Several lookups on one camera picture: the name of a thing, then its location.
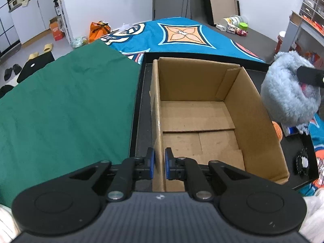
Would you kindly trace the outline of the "white towel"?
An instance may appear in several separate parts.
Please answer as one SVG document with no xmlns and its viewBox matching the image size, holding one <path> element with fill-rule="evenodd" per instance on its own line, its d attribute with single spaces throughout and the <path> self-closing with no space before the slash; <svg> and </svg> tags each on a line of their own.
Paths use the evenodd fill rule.
<svg viewBox="0 0 324 243">
<path fill-rule="evenodd" d="M 324 204 L 323 188 L 317 189 L 313 196 L 303 197 L 307 213 L 299 233 L 310 242 L 324 242 Z"/>
</svg>

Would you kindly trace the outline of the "orange bag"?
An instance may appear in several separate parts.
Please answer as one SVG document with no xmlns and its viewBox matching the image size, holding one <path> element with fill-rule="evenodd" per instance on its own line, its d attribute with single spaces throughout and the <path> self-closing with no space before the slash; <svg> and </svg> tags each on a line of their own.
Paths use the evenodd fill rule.
<svg viewBox="0 0 324 243">
<path fill-rule="evenodd" d="M 89 43 L 107 35 L 111 32 L 111 27 L 107 22 L 99 21 L 90 24 L 90 33 L 88 36 Z"/>
</svg>

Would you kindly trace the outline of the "grey desk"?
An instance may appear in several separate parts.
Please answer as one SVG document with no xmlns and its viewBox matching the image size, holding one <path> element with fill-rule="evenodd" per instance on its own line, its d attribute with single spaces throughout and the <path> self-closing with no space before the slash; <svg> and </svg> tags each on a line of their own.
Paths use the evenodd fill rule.
<svg viewBox="0 0 324 243">
<path fill-rule="evenodd" d="M 308 37 L 311 37 L 316 43 L 323 48 L 323 34 L 309 24 L 301 15 L 292 11 L 289 17 L 289 24 L 286 29 L 285 37 L 282 40 L 280 47 L 281 52 L 288 52 L 292 45 L 298 39 L 301 32 L 305 32 Z"/>
</svg>

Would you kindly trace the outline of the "black spiky pouch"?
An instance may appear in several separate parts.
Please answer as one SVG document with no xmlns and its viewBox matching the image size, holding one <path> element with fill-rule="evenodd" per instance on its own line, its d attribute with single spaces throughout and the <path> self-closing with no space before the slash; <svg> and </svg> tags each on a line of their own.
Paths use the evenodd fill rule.
<svg viewBox="0 0 324 243">
<path fill-rule="evenodd" d="M 309 174 L 309 157 L 304 148 L 293 159 L 293 171 L 295 175 L 301 177 Z"/>
</svg>

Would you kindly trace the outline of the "green cloth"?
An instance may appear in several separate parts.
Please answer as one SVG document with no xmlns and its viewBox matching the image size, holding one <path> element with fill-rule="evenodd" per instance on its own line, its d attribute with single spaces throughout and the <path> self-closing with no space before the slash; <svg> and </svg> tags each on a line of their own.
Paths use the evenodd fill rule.
<svg viewBox="0 0 324 243">
<path fill-rule="evenodd" d="M 8 92 L 1 99 L 1 204 L 95 162 L 128 157 L 140 70 L 96 41 Z"/>
</svg>

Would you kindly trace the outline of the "brown cardboard box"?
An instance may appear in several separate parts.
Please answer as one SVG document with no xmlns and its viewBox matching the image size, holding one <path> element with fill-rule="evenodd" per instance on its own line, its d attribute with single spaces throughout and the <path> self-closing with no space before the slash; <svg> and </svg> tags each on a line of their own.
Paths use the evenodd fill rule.
<svg viewBox="0 0 324 243">
<path fill-rule="evenodd" d="M 280 141 L 244 67 L 161 57 L 152 65 L 150 104 L 153 191 L 184 190 L 166 178 L 166 148 L 202 165 L 219 160 L 278 184 L 288 182 Z"/>
</svg>

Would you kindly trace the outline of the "red basket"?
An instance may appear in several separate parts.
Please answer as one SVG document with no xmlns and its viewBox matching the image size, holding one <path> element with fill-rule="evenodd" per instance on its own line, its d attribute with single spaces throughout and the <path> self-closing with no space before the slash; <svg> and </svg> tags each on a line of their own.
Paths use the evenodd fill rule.
<svg viewBox="0 0 324 243">
<path fill-rule="evenodd" d="M 277 41 L 277 45 L 276 45 L 276 48 L 275 48 L 275 54 L 277 54 L 280 51 L 280 48 L 281 48 L 283 39 L 285 38 L 285 35 L 286 35 L 286 31 L 280 31 L 279 32 L 278 37 L 277 37 L 278 41 Z"/>
</svg>

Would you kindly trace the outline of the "green lidded jar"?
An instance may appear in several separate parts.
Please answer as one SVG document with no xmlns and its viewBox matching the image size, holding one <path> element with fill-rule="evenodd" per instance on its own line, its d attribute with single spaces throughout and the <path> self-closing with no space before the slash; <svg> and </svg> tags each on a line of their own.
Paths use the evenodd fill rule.
<svg viewBox="0 0 324 243">
<path fill-rule="evenodd" d="M 248 24 L 245 22 L 240 22 L 239 26 L 240 29 L 247 31 L 248 30 Z"/>
</svg>

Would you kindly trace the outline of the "blue tissue pack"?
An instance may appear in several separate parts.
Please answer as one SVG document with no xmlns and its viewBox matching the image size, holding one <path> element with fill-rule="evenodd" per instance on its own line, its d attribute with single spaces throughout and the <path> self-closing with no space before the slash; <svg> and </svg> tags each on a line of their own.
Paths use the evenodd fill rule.
<svg viewBox="0 0 324 243">
<path fill-rule="evenodd" d="M 296 127 L 288 127 L 288 126 L 281 124 L 281 128 L 282 128 L 282 131 L 283 131 L 283 134 L 285 135 L 285 137 L 288 137 L 291 135 L 296 135 L 296 134 L 300 133 Z"/>
</svg>

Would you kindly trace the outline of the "white kitchen cabinet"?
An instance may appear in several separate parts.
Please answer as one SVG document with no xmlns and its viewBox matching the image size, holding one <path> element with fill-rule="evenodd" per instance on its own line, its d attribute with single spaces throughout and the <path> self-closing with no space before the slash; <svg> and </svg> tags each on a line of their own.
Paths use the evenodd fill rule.
<svg viewBox="0 0 324 243">
<path fill-rule="evenodd" d="M 47 31 L 50 20 L 56 17 L 54 0 L 29 0 L 27 6 L 9 12 L 21 44 Z"/>
</svg>

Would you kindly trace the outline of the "grey drawer organizer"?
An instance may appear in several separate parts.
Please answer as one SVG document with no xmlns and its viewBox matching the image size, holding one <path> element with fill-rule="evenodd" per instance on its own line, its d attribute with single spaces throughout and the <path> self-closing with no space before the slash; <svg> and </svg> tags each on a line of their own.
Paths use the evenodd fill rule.
<svg viewBox="0 0 324 243">
<path fill-rule="evenodd" d="M 323 0 L 303 0 L 299 15 L 323 32 Z"/>
</svg>

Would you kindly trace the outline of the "black shallow tray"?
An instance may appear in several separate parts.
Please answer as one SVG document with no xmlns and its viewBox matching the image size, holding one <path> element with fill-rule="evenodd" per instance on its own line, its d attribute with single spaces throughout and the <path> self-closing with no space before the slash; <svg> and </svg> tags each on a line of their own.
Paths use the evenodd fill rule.
<svg viewBox="0 0 324 243">
<path fill-rule="evenodd" d="M 184 188 L 166 178 L 168 147 L 176 157 L 219 160 L 292 189 L 318 178 L 311 138 L 276 135 L 258 92 L 265 69 L 225 56 L 144 54 L 137 144 L 154 149 L 154 191 Z"/>
</svg>

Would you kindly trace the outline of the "black slipper pair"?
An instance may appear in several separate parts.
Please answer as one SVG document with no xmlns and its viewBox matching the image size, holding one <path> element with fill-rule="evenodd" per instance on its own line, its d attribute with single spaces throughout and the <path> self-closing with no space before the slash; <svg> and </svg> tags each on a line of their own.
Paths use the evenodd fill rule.
<svg viewBox="0 0 324 243">
<path fill-rule="evenodd" d="M 14 73 L 14 75 L 17 75 L 21 71 L 22 71 L 22 67 L 19 64 L 14 64 L 12 67 L 5 70 L 5 72 L 4 72 L 4 80 L 8 81 L 11 78 L 12 73 Z"/>
</svg>

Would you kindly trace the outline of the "orange cardboard box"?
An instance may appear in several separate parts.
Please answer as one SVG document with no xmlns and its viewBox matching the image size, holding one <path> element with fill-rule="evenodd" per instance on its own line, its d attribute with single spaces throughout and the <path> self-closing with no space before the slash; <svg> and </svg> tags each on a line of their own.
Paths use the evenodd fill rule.
<svg viewBox="0 0 324 243">
<path fill-rule="evenodd" d="M 52 32 L 55 41 L 59 41 L 63 39 L 64 32 L 62 32 L 62 30 L 60 29 L 60 25 L 57 17 L 50 19 L 49 28 Z"/>
</svg>

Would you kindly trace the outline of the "grey fluffy plush toy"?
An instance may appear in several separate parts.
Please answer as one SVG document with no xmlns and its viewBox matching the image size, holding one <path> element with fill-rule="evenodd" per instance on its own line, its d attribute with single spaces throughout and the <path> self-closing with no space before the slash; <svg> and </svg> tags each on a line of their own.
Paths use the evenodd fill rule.
<svg viewBox="0 0 324 243">
<path fill-rule="evenodd" d="M 298 80 L 300 66 L 315 68 L 296 51 L 279 52 L 261 84 L 261 99 L 270 116 L 288 127 L 308 124 L 321 104 L 321 88 Z"/>
</svg>

